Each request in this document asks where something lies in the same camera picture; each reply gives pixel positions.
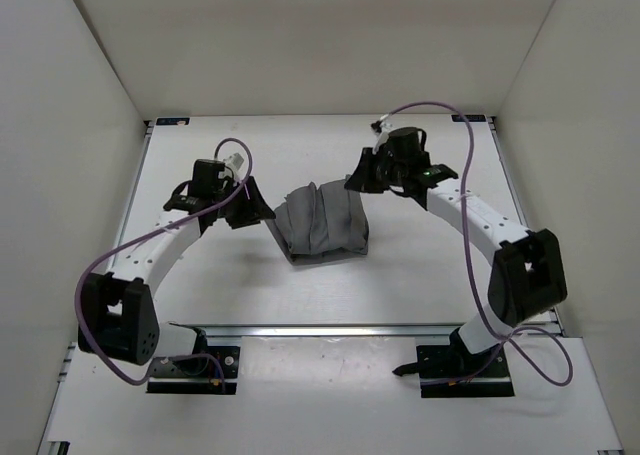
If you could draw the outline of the grey pleated skirt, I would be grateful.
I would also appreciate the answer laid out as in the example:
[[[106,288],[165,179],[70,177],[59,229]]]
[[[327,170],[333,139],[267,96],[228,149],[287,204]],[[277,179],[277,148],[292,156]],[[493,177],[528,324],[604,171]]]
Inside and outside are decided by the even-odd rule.
[[[318,265],[364,257],[369,223],[358,192],[345,177],[301,186],[284,197],[266,225],[285,258],[294,266]]]

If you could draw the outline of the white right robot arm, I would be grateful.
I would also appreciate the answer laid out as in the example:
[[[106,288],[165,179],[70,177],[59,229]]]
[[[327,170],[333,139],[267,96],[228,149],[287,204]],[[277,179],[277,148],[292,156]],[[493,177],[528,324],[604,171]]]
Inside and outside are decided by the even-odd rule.
[[[381,132],[375,146],[362,150],[345,187],[415,201],[462,235],[466,256],[477,249],[490,263],[487,299],[474,301],[477,315],[450,334],[444,353],[393,371],[399,377],[430,373],[434,384],[454,385],[480,375],[522,333],[524,322],[562,303],[568,291],[558,238],[483,202],[467,189],[465,176],[431,162],[426,141],[417,127]]]

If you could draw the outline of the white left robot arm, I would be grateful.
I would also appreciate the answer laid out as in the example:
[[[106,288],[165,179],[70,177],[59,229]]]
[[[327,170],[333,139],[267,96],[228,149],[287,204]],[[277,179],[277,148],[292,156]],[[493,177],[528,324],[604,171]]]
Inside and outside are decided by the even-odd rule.
[[[209,348],[193,328],[159,323],[155,294],[180,257],[217,221],[240,229],[275,217],[255,179],[242,176],[244,159],[198,159],[190,180],[174,189],[154,235],[127,248],[104,274],[81,284],[76,309],[82,351],[142,366],[171,358],[188,373],[208,364]]]

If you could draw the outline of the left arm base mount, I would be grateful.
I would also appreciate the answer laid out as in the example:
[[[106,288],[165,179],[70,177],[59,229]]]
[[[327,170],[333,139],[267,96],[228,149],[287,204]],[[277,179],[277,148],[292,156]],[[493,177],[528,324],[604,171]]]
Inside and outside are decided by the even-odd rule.
[[[146,384],[147,394],[171,395],[235,395],[241,361],[239,338],[209,337],[196,328],[195,353],[208,353],[208,358],[196,358],[166,365],[156,364]]]

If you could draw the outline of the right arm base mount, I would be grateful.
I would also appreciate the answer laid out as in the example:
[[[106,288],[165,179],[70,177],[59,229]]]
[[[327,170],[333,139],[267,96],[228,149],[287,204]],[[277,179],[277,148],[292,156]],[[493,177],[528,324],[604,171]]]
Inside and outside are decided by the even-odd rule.
[[[496,344],[472,354],[459,329],[449,335],[446,345],[418,345],[416,360],[396,367],[392,373],[397,377],[418,375],[424,399],[515,396],[503,347]]]

